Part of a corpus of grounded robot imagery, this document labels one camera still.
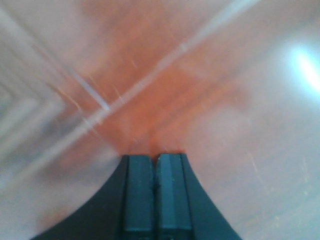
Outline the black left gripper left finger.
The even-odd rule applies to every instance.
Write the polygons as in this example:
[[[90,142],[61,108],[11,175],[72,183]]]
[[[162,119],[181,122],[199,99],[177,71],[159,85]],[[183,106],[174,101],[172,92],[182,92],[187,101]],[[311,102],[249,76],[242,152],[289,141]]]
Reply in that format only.
[[[154,167],[147,155],[124,155],[105,184],[36,240],[152,240]]]

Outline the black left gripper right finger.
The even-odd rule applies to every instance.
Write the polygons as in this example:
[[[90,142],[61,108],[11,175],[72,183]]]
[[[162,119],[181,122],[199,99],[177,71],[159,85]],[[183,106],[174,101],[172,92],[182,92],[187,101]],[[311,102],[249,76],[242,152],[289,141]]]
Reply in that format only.
[[[157,239],[240,239],[201,186],[186,154],[161,154],[156,181]]]

